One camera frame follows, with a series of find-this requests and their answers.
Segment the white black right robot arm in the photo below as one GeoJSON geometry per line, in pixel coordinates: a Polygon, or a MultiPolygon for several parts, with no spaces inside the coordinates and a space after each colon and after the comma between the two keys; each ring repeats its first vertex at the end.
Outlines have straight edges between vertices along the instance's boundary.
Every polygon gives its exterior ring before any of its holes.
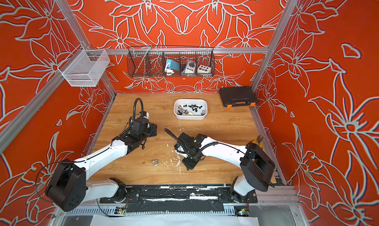
{"type": "Polygon", "coordinates": [[[242,175],[233,181],[230,190],[234,201],[241,201],[253,190],[267,192],[271,186],[275,163],[263,151],[259,141],[236,146],[203,134],[191,137],[182,133],[177,137],[167,128],[164,131],[177,141],[174,149],[184,157],[182,163],[188,170],[193,170],[205,157],[214,157],[239,167],[242,175]]]}

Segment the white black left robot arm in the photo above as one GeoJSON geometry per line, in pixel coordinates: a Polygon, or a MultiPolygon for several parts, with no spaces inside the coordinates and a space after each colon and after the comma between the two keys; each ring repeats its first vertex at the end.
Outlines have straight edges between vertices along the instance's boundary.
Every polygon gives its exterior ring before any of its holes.
{"type": "Polygon", "coordinates": [[[105,181],[89,182],[89,179],[113,161],[138,148],[144,149],[148,138],[157,135],[158,127],[149,121],[149,113],[143,105],[141,98],[134,101],[128,127],[114,137],[109,145],[73,161],[66,158],[54,162],[56,169],[45,187],[44,195],[39,198],[65,212],[74,210],[83,202],[101,198],[128,204],[130,193],[121,180],[112,177],[105,181]]]}

